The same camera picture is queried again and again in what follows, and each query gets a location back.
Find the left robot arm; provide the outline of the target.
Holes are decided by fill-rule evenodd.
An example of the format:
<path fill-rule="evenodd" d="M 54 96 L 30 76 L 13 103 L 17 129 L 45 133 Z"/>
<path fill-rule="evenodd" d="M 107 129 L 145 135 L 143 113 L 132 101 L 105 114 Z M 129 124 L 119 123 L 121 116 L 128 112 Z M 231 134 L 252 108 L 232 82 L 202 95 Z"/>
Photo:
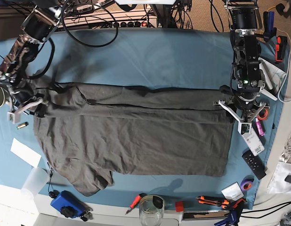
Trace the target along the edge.
<path fill-rule="evenodd" d="M 249 134 L 252 121 L 265 104 L 255 107 L 255 100 L 265 88 L 266 79 L 260 70 L 260 43 L 256 31 L 262 28 L 258 2 L 256 0 L 226 0 L 230 41 L 234 56 L 230 81 L 236 81 L 236 88 L 223 85 L 219 90 L 231 95 L 232 101 L 219 101 L 219 105 L 238 121 L 238 132 Z"/>

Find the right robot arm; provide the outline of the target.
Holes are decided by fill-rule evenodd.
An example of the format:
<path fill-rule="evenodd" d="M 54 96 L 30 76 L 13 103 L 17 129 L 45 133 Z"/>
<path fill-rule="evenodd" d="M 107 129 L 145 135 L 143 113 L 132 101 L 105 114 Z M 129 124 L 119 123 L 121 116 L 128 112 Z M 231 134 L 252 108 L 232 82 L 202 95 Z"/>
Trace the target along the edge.
<path fill-rule="evenodd" d="M 48 71 L 54 57 L 55 45 L 51 35 L 63 22 L 67 8 L 73 8 L 73 0 L 55 0 L 52 3 L 37 3 L 21 25 L 23 31 L 14 42 L 10 52 L 0 64 L 0 88 L 3 103 L 10 110 L 7 120 L 14 124 L 20 122 L 25 111 L 35 113 L 39 105 L 45 105 L 43 97 L 35 94 L 30 83 L 40 79 Z M 39 54 L 40 45 L 49 42 L 51 52 L 45 68 L 38 74 L 28 76 L 26 68 Z"/>

